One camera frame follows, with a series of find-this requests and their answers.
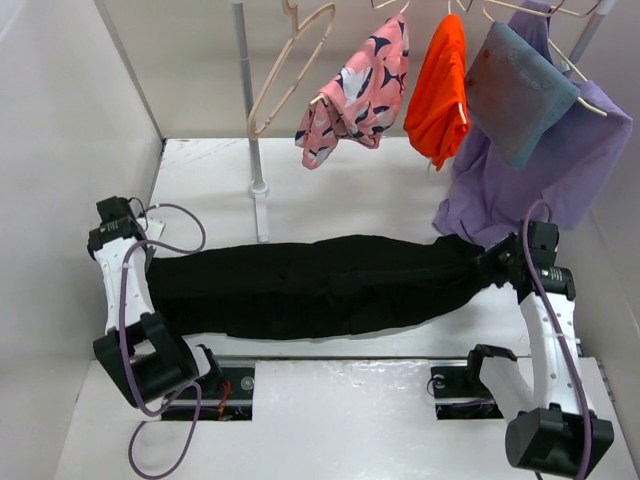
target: clothes hanger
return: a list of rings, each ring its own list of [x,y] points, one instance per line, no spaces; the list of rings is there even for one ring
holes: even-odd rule
[[[289,97],[291,97],[291,95],[296,90],[296,88],[298,88],[298,85],[300,84],[302,79],[309,72],[311,65],[313,65],[313,63],[318,58],[318,55],[320,55],[320,51],[324,47],[324,44],[327,41],[327,38],[329,37],[331,30],[333,29],[333,22],[335,20],[335,15],[336,15],[336,6],[334,3],[328,3],[323,7],[320,7],[311,15],[309,15],[307,18],[305,18],[302,22],[299,22],[299,19],[298,19],[297,4],[291,5],[289,3],[289,0],[282,0],[282,10],[284,11],[285,15],[291,17],[291,38],[287,40],[287,43],[285,43],[284,47],[282,48],[282,51],[280,52],[280,55],[278,56],[276,63],[273,65],[273,68],[271,69],[271,72],[269,73],[267,80],[264,82],[264,85],[262,86],[262,90],[258,95],[258,99],[256,100],[255,104],[253,105],[253,108],[251,109],[251,113],[249,113],[249,118],[247,119],[247,134],[249,138],[252,140],[257,140],[258,138],[260,138],[260,136],[269,127],[273,119],[278,115],[282,107],[284,107],[284,104],[287,102],[287,100],[289,100]],[[294,80],[293,84],[285,92],[284,96],[275,106],[271,114],[269,114],[267,119],[264,121],[264,123],[260,127],[256,128],[256,115],[260,110],[260,107],[262,106],[262,103],[264,102],[264,99],[267,93],[271,89],[273,82],[278,76],[278,73],[280,73],[282,66],[287,60],[287,57],[289,56],[289,54],[291,54],[293,50],[293,46],[300,39],[300,37],[320,17],[322,17],[325,14],[328,15],[329,17],[329,24],[327,25],[327,29],[325,30],[324,35],[320,40],[320,43],[318,43],[318,46],[315,48],[315,50],[311,54],[311,57],[309,57],[309,60],[307,60],[307,63],[304,65],[304,67],[302,67],[302,70]]]
[[[373,0],[371,0],[371,6],[373,7],[374,10],[377,10],[379,8],[382,7],[386,7],[387,5],[391,5],[392,3],[397,2],[398,0],[388,0],[384,3],[381,3],[380,5],[374,5],[373,4]],[[458,4],[460,5],[460,7],[465,10],[464,5],[462,5],[462,1],[461,0],[456,0],[458,2]],[[473,3],[473,0],[471,0],[471,2],[469,3],[469,7],[471,8],[471,4]],[[404,13],[407,10],[407,7],[409,7],[409,4],[411,4],[411,0],[407,0],[407,3],[404,4],[404,7],[402,7],[400,9],[400,13]],[[447,1],[447,9],[449,12],[449,15],[451,15],[451,0]],[[326,103],[326,98],[324,97],[324,95],[318,95],[316,98],[314,98],[313,100],[311,100],[311,102],[309,102],[309,105],[314,105],[316,103],[318,103],[320,100],[322,100],[323,102]],[[467,124],[467,117],[464,114],[464,108],[462,107],[462,103],[458,102],[458,112],[460,113],[460,118],[462,119],[462,123],[464,125]]]
[[[535,10],[531,10],[529,8],[524,8],[524,7],[519,7],[517,5],[512,5],[510,3],[501,2],[500,0],[484,0],[484,3],[482,5],[482,12],[484,13],[485,17],[487,17],[492,22],[495,22],[495,19],[487,11],[487,5],[489,3],[493,3],[495,5],[500,5],[502,7],[510,8],[512,10],[517,10],[519,12],[525,12],[525,13],[529,13],[531,15],[536,15],[538,17],[550,17],[555,12],[567,13],[569,15],[573,15],[573,16],[576,16],[576,17],[585,17],[585,16],[589,15],[589,13],[593,12],[598,7],[598,4],[600,3],[598,1],[598,3],[596,3],[596,6],[593,7],[591,10],[589,10],[589,12],[587,12],[586,14],[582,14],[582,13],[577,13],[577,12],[571,12],[570,10],[565,10],[564,8],[561,8],[561,6],[562,6],[562,4],[564,4],[564,2],[565,2],[565,0],[561,0],[560,4],[555,6],[555,7],[553,7],[549,13],[543,13],[543,12],[537,12]],[[558,46],[555,43],[553,43],[553,41],[551,41],[551,39],[549,39],[548,41],[549,41],[549,45],[551,46],[551,48],[553,48],[553,50],[555,50],[555,52],[558,54],[558,56],[562,60],[564,60],[566,62],[566,64],[569,66],[569,68],[571,68],[571,70],[573,70],[576,73],[576,75],[578,75],[578,77],[580,77],[580,79],[583,82],[587,82],[588,81],[587,77],[584,76],[584,74],[578,69],[578,67],[576,67],[571,61],[569,61],[569,58],[567,58],[567,56],[562,52],[562,50],[560,50],[560,48],[558,48]],[[578,101],[578,103],[580,105],[582,105],[584,108],[586,108],[590,112],[596,113],[596,114],[600,115],[601,117],[606,117],[607,116],[607,112],[604,112],[604,111],[600,110],[599,108],[594,107],[593,105],[587,103],[584,98],[578,97],[577,101]]]
[[[381,3],[380,5],[374,5],[373,4],[373,0],[371,0],[371,7],[374,10],[377,10],[378,8],[382,8],[382,7],[386,7],[387,5],[391,5],[392,3],[397,2],[398,0],[388,0],[387,2]],[[409,4],[411,3],[411,0],[407,0],[407,3],[404,4],[404,7],[402,7],[400,9],[400,13],[404,13],[407,10],[407,7],[409,6]],[[309,102],[309,106],[315,105],[316,103],[318,103],[320,100],[322,100],[322,102],[326,105],[327,104],[327,99],[324,95],[320,94],[317,97],[315,97],[313,100],[311,100]]]
[[[500,0],[486,0],[484,2],[485,5],[482,7],[482,10],[485,12],[485,16],[486,16],[487,15],[486,10],[485,10],[486,4],[487,3],[493,3],[493,4],[496,4],[496,5],[503,6],[503,7],[511,8],[513,10],[518,10],[519,12],[530,13],[531,15],[536,15],[538,17],[550,17],[551,15],[553,15],[556,12],[561,12],[561,13],[565,13],[567,15],[571,15],[573,17],[584,18],[584,17],[588,17],[589,15],[591,15],[594,12],[594,10],[596,8],[598,8],[598,5],[600,5],[601,1],[602,0],[597,0],[596,4],[586,13],[578,13],[578,12],[574,12],[572,10],[567,10],[566,8],[562,8],[562,5],[564,5],[566,0],[560,0],[560,3],[558,5],[556,5],[555,7],[551,6],[551,11],[549,11],[549,13],[537,12],[535,10],[530,10],[528,8],[525,8],[525,7],[520,7],[518,5],[513,5],[511,3],[501,2]]]

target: black bracket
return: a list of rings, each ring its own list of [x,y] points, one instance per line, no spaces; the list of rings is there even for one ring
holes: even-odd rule
[[[145,403],[198,378],[198,366],[189,346],[181,336],[168,330],[159,313],[144,314],[138,324],[127,327],[127,339],[130,357],[134,353],[133,345],[143,340],[149,340],[155,348],[155,352],[131,362],[136,385]],[[118,332],[112,330],[95,340],[93,351],[122,395],[135,407],[136,402],[124,371]]]
[[[111,197],[96,204],[100,214],[100,226],[89,232],[87,250],[95,260],[94,253],[107,243],[118,238],[135,237],[144,240],[144,230],[136,221],[131,206],[126,198]]]
[[[491,393],[480,381],[482,361],[487,357],[518,359],[508,348],[478,344],[469,352],[466,366],[442,365],[431,367],[433,395],[444,398],[488,398]]]
[[[205,375],[198,380],[202,387],[201,420],[237,421],[251,420],[253,417],[253,392],[255,385],[255,363],[242,359],[220,359],[221,377]],[[228,394],[224,385],[229,388]],[[219,409],[224,399],[224,409]],[[187,389],[171,404],[162,415],[162,420],[184,420],[193,418],[196,395]]]

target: white wall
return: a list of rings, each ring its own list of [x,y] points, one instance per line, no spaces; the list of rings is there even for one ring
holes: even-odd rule
[[[636,122],[640,120],[640,2],[618,0],[580,62]],[[593,224],[569,237],[565,253],[580,290],[580,335],[610,380],[629,447],[640,468],[640,135],[626,150],[596,201]]]
[[[0,2],[0,145],[0,471],[46,480],[104,325],[95,202],[161,150],[92,1]]]

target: red wire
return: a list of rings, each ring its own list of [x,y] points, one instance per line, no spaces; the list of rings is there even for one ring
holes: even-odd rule
[[[218,404],[218,420],[222,420],[222,416],[224,415],[224,409],[227,406],[227,400],[229,399],[229,395],[231,394],[231,382],[226,380],[222,386],[224,389],[224,395],[220,403]]]

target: orange shirt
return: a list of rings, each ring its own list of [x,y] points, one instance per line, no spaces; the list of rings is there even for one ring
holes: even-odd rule
[[[457,15],[447,15],[433,35],[404,121],[411,145],[430,157],[436,170],[458,152],[471,128],[464,91],[465,56],[462,22]]]

